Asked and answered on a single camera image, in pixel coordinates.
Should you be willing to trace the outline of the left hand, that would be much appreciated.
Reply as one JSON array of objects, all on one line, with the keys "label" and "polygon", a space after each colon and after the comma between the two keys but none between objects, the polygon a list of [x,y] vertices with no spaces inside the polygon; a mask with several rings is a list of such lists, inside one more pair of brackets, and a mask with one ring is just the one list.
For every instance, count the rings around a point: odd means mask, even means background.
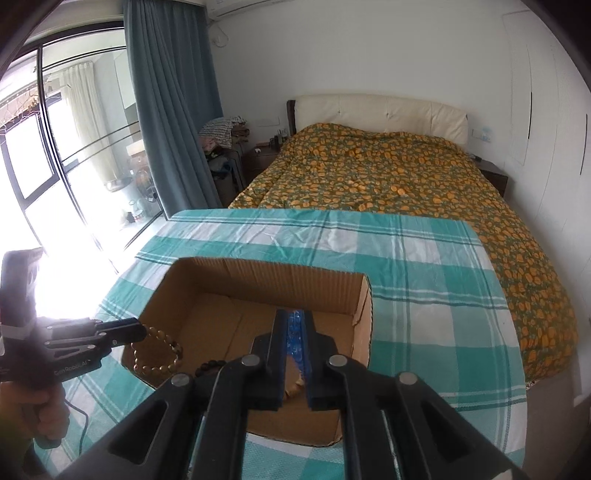
[{"label": "left hand", "polygon": [[61,384],[43,390],[15,382],[1,384],[1,419],[22,439],[45,437],[61,441],[69,428],[69,416]]}]

